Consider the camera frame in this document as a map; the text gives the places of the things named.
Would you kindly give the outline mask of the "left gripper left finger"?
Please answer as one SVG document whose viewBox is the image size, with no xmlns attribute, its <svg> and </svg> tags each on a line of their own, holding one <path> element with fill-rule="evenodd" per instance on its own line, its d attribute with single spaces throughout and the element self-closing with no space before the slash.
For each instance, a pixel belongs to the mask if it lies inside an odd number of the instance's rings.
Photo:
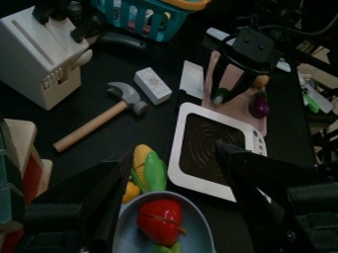
<svg viewBox="0 0 338 253">
<path fill-rule="evenodd" d="M 131 163 L 106 160 L 28 205 L 18 253 L 113 253 Z"/>
</svg>

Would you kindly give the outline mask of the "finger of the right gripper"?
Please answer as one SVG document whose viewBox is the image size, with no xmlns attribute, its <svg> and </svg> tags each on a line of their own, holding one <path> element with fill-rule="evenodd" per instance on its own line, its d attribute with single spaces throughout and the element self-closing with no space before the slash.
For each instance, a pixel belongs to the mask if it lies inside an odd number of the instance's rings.
<svg viewBox="0 0 338 253">
<path fill-rule="evenodd" d="M 210 75 L 211 75 L 211 95 L 218 96 L 223 93 L 225 85 L 222 82 L 226 79 L 229 63 L 226 62 L 218 50 L 211 52 L 210 58 Z"/>
<path fill-rule="evenodd" d="M 229 90 L 225 102 L 230 102 L 242 93 L 245 93 L 253 86 L 258 75 L 238 67 L 227 67 L 223 77 L 222 85 Z"/>
</svg>

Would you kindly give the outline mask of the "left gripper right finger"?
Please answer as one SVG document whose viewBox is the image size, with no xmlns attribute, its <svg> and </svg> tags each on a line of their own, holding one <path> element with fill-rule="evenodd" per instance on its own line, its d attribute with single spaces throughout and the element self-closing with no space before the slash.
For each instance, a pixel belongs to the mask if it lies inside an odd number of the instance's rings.
<svg viewBox="0 0 338 253">
<path fill-rule="evenodd" d="M 255 253 L 338 253 L 338 182 L 223 141 L 215 157 Z"/>
</svg>

